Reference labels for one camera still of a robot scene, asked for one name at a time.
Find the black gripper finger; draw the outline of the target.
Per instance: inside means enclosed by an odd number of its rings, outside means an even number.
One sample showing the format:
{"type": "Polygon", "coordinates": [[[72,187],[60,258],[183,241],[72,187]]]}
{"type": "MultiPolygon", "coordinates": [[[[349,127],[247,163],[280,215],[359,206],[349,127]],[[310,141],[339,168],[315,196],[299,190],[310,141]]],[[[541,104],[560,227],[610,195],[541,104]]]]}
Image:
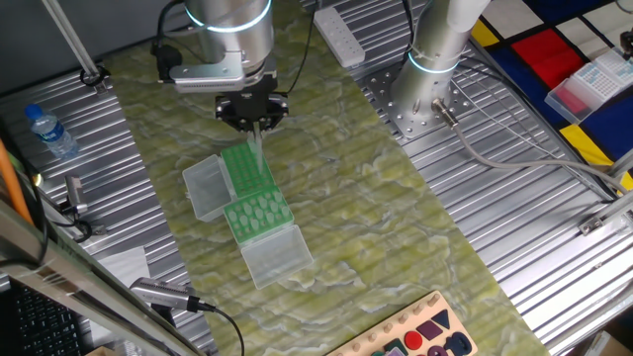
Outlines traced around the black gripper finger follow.
{"type": "Polygon", "coordinates": [[[264,98],[257,123],[262,131],[272,131],[288,115],[288,96],[283,93],[271,93],[264,98]]]}
{"type": "Polygon", "coordinates": [[[238,132],[252,132],[252,115],[244,104],[238,104],[228,96],[216,98],[216,118],[238,132]]]}

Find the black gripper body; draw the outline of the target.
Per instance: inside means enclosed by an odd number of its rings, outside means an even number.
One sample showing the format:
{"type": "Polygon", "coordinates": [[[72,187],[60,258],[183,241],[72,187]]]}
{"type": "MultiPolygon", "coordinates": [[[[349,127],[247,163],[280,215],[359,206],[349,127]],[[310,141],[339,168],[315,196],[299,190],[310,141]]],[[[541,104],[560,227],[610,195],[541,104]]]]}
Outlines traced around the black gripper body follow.
{"type": "Polygon", "coordinates": [[[265,124],[272,124],[274,116],[268,111],[270,92],[236,92],[231,94],[231,104],[234,110],[234,120],[240,123],[254,123],[263,120],[265,124]]]}

